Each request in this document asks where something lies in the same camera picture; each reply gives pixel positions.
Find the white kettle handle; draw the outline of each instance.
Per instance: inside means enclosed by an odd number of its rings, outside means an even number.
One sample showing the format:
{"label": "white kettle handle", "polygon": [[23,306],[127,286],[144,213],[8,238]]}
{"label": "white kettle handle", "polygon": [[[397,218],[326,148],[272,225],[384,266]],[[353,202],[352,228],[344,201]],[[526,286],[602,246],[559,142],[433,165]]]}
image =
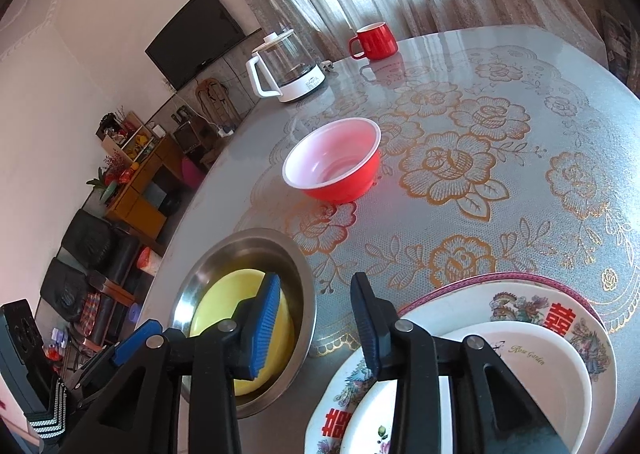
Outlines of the white kettle handle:
{"label": "white kettle handle", "polygon": [[[258,78],[258,72],[255,68],[255,65],[258,64],[260,67],[260,71],[265,75],[269,85],[273,87],[275,90],[262,90],[260,86],[260,78]],[[282,96],[276,81],[273,79],[272,74],[267,69],[267,66],[264,65],[264,62],[260,58],[260,55],[252,56],[246,63],[246,70],[249,72],[249,81],[251,81],[251,87],[254,90],[256,96],[260,96],[261,98],[269,98],[270,96]]]}

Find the floral tablecloth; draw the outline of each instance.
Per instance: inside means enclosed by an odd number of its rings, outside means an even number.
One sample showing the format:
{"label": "floral tablecloth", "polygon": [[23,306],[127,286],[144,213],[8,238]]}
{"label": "floral tablecloth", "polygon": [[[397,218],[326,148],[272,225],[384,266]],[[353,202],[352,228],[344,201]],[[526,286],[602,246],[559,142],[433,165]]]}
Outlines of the floral tablecloth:
{"label": "floral tablecloth", "polygon": [[[190,267],[233,231],[290,235],[316,279],[311,355],[357,345],[348,283],[365,271],[402,307],[494,271],[562,281],[590,300],[618,365],[615,436],[640,394],[640,103],[606,69],[542,29],[501,26],[343,60],[296,104],[260,102],[208,174],[162,261],[143,317],[168,310]],[[307,198],[281,177],[312,130],[364,116],[382,165],[354,203]]]}

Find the metal screw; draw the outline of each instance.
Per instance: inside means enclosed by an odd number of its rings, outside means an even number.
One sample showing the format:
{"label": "metal screw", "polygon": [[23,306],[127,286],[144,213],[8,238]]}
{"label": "metal screw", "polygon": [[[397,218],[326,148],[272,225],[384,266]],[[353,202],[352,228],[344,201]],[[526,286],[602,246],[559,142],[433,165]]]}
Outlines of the metal screw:
{"label": "metal screw", "polygon": [[471,335],[466,338],[466,345],[472,349],[484,348],[484,339],[478,335]]}
{"label": "metal screw", "polygon": [[164,344],[164,337],[162,335],[151,335],[146,339],[145,344],[149,349],[158,349]]}
{"label": "metal screw", "polygon": [[400,319],[396,320],[396,322],[394,323],[394,328],[396,328],[398,331],[407,333],[414,329],[414,323],[411,322],[411,320]]}
{"label": "metal screw", "polygon": [[218,322],[218,329],[224,333],[230,333],[238,327],[238,324],[234,320],[224,319]]}

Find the black flat screen tv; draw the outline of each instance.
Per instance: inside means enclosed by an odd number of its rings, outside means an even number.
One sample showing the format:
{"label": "black flat screen tv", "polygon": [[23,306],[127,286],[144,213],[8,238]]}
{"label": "black flat screen tv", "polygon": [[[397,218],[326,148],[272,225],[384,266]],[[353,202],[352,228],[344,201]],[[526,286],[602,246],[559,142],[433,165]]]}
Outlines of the black flat screen tv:
{"label": "black flat screen tv", "polygon": [[190,0],[149,44],[146,55],[178,90],[243,39],[219,0]]}

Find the wooden desk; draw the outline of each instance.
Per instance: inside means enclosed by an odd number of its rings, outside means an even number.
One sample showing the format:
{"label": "wooden desk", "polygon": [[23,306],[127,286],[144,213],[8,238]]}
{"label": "wooden desk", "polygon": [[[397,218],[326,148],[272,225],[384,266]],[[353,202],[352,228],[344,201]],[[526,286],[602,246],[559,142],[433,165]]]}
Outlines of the wooden desk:
{"label": "wooden desk", "polygon": [[160,167],[166,167],[171,174],[183,182],[182,150],[170,136],[163,137],[148,157],[140,164],[133,177],[124,185],[116,198],[107,207],[105,217],[111,221],[124,221],[137,230],[143,242],[154,249],[156,237],[166,221],[143,193]]}

